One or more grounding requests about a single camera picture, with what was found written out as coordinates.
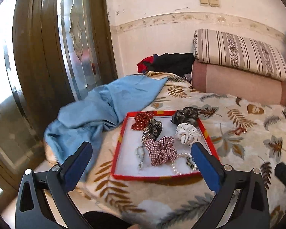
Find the pearl bracelet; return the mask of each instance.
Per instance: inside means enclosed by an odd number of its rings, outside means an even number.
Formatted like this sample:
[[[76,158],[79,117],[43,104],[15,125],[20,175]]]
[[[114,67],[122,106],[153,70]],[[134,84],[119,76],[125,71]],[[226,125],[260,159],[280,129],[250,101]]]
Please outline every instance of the pearl bracelet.
[[[196,170],[198,170],[198,167],[197,167],[197,165],[195,163],[194,164],[188,163],[189,159],[192,159],[192,155],[190,153],[183,153],[183,152],[182,153],[178,153],[177,154],[177,158],[179,158],[179,157],[186,157],[187,158],[187,163],[186,164],[187,164],[187,166],[189,166],[191,168],[191,173],[193,173]],[[176,166],[175,166],[175,161],[172,163],[173,171],[175,172],[176,175],[183,175],[182,172],[177,171]]]

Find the wallpaper border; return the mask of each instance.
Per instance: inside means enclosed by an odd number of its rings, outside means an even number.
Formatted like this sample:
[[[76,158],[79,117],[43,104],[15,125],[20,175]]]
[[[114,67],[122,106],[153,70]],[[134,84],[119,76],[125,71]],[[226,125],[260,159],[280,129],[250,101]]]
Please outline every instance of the wallpaper border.
[[[286,35],[265,24],[234,15],[206,12],[171,13],[156,15],[127,22],[118,26],[110,26],[111,33],[123,33],[141,27],[168,23],[210,23],[229,27],[241,27],[253,30],[286,43]]]

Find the striped pillow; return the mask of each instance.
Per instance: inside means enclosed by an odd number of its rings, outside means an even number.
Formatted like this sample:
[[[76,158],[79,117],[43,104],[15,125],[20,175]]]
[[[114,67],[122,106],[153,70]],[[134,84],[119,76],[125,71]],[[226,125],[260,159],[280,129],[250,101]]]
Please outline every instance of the striped pillow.
[[[199,29],[194,34],[194,55],[200,62],[225,65],[286,80],[286,64],[278,49],[234,34]]]

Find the blue gripper pad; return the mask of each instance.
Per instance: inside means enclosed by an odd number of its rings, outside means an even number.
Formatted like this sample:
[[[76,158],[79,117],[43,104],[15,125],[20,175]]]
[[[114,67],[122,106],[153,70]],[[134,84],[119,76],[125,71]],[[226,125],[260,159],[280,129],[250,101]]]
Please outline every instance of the blue gripper pad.
[[[61,178],[63,179],[65,192],[75,189],[92,157],[92,151],[92,145],[88,142],[83,142],[77,151],[67,157],[62,164]]]
[[[218,193],[218,191],[221,188],[220,177],[218,173],[216,172],[216,170],[211,165],[211,163],[208,161],[206,156],[201,152],[201,150],[198,147],[198,144],[201,144],[201,143],[198,142],[192,145],[192,148],[191,148],[192,159],[196,163],[209,189]]]

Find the pink cushion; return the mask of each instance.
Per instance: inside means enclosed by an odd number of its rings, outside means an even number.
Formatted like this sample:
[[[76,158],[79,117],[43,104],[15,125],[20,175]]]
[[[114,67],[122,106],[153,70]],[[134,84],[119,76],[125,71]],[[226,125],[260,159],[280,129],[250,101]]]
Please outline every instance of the pink cushion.
[[[261,104],[286,105],[286,83],[272,78],[195,60],[192,86],[204,93],[234,95]]]

